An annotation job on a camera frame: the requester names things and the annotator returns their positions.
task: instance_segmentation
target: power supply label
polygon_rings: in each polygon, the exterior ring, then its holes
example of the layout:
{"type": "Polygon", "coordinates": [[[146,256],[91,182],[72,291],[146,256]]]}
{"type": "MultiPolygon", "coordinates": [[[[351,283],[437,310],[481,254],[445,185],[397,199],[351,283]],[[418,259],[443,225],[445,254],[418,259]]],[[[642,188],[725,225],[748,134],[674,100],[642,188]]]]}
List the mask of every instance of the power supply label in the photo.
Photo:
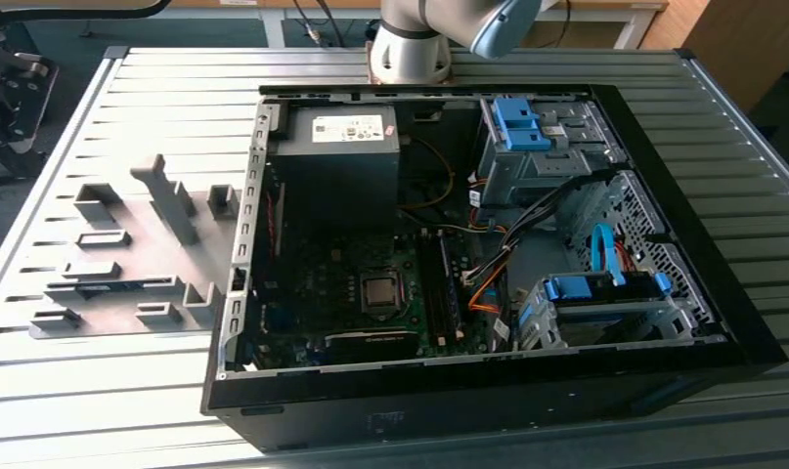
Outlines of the power supply label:
{"type": "Polygon", "coordinates": [[[322,115],[313,120],[313,142],[373,142],[385,140],[382,116],[322,115]]]}

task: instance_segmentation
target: black cable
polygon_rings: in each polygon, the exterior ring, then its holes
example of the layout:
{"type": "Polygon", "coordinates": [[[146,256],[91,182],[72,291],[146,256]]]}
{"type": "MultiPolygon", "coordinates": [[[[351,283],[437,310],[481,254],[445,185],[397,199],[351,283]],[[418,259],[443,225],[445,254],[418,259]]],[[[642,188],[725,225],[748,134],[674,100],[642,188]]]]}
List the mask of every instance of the black cable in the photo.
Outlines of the black cable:
{"type": "Polygon", "coordinates": [[[302,5],[299,5],[299,0],[293,0],[293,3],[295,5],[295,9],[299,11],[299,15],[302,15],[302,19],[305,20],[305,27],[310,28],[313,23],[310,22],[310,18],[307,18],[307,14],[305,13],[302,5]]]}
{"type": "Polygon", "coordinates": [[[562,22],[562,31],[560,32],[560,37],[550,41],[550,42],[545,42],[541,46],[536,46],[537,49],[545,48],[545,47],[560,47],[560,44],[562,44],[562,39],[565,39],[565,34],[568,33],[568,27],[572,24],[572,12],[573,12],[573,5],[572,5],[572,0],[565,0],[565,21],[562,22]]]}
{"type": "Polygon", "coordinates": [[[25,21],[57,20],[138,20],[156,15],[171,3],[158,0],[156,3],[135,9],[80,10],[80,9],[25,9],[0,11],[0,27],[25,21]]]}
{"type": "Polygon", "coordinates": [[[562,23],[562,32],[560,33],[560,38],[556,40],[556,46],[553,47],[560,47],[560,44],[562,44],[562,39],[565,39],[565,33],[568,32],[568,26],[572,23],[572,0],[565,0],[565,5],[568,13],[565,14],[565,22],[562,23]]]}
{"type": "Polygon", "coordinates": [[[510,228],[508,228],[508,233],[498,244],[498,251],[493,254],[489,260],[481,264],[481,266],[475,267],[467,273],[467,278],[478,277],[490,266],[497,265],[505,260],[505,256],[510,256],[516,246],[521,242],[521,233],[536,227],[536,225],[544,222],[556,213],[558,202],[570,191],[586,184],[610,179],[616,173],[616,169],[604,169],[594,171],[588,176],[577,176],[537,200],[530,207],[525,209],[520,218],[513,225],[510,225],[510,228]]]}
{"type": "Polygon", "coordinates": [[[333,32],[337,35],[338,46],[345,47],[345,38],[342,37],[342,32],[339,31],[339,26],[337,26],[337,21],[333,19],[333,13],[330,12],[330,7],[327,6],[327,2],[325,0],[315,0],[315,3],[318,3],[321,10],[325,12],[327,19],[330,20],[330,24],[333,25],[333,32]]]}

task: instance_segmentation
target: blue drive bay latch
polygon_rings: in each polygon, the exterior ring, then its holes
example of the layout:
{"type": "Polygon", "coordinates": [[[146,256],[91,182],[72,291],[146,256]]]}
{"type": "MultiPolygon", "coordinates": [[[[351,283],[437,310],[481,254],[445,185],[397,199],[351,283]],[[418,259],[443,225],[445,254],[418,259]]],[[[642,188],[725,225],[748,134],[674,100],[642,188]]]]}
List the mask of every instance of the blue drive bay latch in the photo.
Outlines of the blue drive bay latch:
{"type": "Polygon", "coordinates": [[[512,151],[548,151],[550,139],[541,135],[538,114],[528,100],[496,98],[493,101],[496,122],[505,135],[505,145],[512,151]]]}

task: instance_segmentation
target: printed label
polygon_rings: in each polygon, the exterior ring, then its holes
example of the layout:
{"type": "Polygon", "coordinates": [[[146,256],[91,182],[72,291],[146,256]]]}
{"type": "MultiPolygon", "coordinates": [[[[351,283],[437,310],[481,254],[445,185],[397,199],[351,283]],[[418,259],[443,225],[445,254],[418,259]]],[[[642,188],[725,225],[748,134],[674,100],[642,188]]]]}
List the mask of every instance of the printed label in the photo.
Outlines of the printed label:
{"type": "Polygon", "coordinates": [[[560,135],[565,135],[565,129],[561,125],[542,125],[541,133],[548,137],[558,137],[560,135]]]}
{"type": "Polygon", "coordinates": [[[510,337],[510,327],[504,323],[504,320],[496,320],[493,330],[498,334],[498,337],[501,337],[504,340],[508,340],[510,337]]]}
{"type": "Polygon", "coordinates": [[[383,140],[381,115],[322,115],[313,120],[313,142],[373,142],[383,140]]]}
{"type": "Polygon", "coordinates": [[[474,208],[481,208],[481,192],[470,191],[470,205],[473,205],[474,208]]]}

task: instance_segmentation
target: motherboard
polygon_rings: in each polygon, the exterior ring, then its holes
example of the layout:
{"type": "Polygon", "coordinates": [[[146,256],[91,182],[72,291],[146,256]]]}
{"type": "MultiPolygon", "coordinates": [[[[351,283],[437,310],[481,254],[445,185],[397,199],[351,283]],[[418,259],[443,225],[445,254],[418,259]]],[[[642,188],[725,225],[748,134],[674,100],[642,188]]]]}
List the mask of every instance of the motherboard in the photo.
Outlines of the motherboard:
{"type": "Polygon", "coordinates": [[[486,318],[459,298],[463,234],[421,230],[288,236],[275,293],[262,308],[256,363],[267,368],[482,353],[486,318]]]}

